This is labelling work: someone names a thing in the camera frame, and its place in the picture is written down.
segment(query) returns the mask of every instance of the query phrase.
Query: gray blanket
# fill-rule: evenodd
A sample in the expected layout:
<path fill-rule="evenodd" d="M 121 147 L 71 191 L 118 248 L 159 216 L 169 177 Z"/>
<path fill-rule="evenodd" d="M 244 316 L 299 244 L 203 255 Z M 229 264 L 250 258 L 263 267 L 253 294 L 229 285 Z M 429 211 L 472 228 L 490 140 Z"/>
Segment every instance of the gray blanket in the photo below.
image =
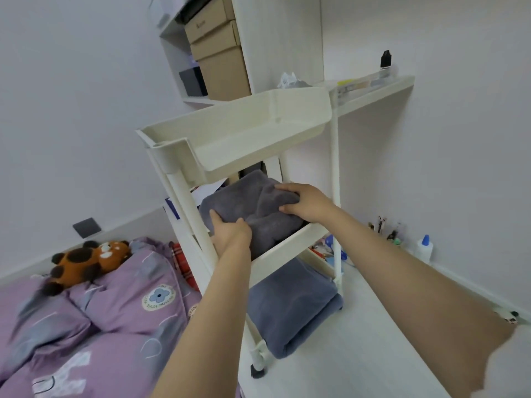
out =
<path fill-rule="evenodd" d="M 335 283 L 296 257 L 249 290 L 247 312 L 269 351 L 282 359 L 341 307 Z"/>
<path fill-rule="evenodd" d="M 256 170 L 222 188 L 201 203 L 199 213 L 204 224 L 210 231 L 214 230 L 210 210 L 215 210 L 225 222 L 245 219 L 253 231 L 251 258 L 254 260 L 295 233 L 305 223 L 298 216 L 283 214 L 278 210 L 282 205 L 298 203 L 299 196 L 276 190 L 277 183 L 278 181 Z"/>

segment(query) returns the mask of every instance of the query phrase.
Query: orange plush toy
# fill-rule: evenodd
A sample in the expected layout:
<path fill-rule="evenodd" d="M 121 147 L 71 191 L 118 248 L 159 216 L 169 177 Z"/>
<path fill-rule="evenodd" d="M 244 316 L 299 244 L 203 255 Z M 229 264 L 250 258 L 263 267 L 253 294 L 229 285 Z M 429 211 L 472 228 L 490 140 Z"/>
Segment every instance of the orange plush toy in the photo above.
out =
<path fill-rule="evenodd" d="M 57 253 L 51 258 L 57 266 L 51 270 L 42 292 L 55 296 L 78 283 L 92 282 L 98 276 L 114 271 L 129 257 L 131 250 L 127 241 L 109 241 L 101 245 L 86 241 L 83 247 Z"/>

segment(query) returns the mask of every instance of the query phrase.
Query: purple bedding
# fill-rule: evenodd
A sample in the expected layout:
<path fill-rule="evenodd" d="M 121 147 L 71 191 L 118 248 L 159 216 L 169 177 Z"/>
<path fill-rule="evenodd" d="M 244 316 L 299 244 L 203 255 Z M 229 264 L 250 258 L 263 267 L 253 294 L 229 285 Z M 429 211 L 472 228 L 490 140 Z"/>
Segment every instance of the purple bedding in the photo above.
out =
<path fill-rule="evenodd" d="M 43 279 L 0 289 L 0 398 L 149 396 L 201 295 L 166 246 L 131 250 L 96 284 L 55 297 L 38 294 Z"/>

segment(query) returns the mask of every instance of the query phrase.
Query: hand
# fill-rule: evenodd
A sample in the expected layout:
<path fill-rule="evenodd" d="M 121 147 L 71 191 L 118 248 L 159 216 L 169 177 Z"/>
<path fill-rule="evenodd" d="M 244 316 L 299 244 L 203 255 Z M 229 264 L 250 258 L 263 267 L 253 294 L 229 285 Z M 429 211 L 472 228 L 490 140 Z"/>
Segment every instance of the hand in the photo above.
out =
<path fill-rule="evenodd" d="M 243 218 L 239 218 L 235 223 L 225 223 L 214 210 L 210 210 L 210 218 L 214 226 L 212 242 L 219 257 L 222 256 L 228 247 L 232 246 L 249 250 L 252 231 Z"/>
<path fill-rule="evenodd" d="M 299 194 L 301 200 L 297 204 L 283 205 L 278 209 L 285 214 L 297 215 L 308 222 L 322 224 L 335 207 L 332 200 L 309 184 L 277 184 L 275 188 Z"/>

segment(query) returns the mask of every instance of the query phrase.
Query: electrical outlet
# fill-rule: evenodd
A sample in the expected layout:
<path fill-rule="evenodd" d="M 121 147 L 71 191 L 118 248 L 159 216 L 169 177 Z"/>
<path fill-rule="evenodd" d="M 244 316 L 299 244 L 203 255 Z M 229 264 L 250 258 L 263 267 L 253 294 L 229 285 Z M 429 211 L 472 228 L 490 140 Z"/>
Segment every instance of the electrical outlet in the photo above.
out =
<path fill-rule="evenodd" d="M 101 227 L 96 223 L 94 218 L 85 219 L 84 221 L 77 222 L 74 225 L 75 231 L 83 238 L 86 239 L 93 234 L 101 232 Z"/>

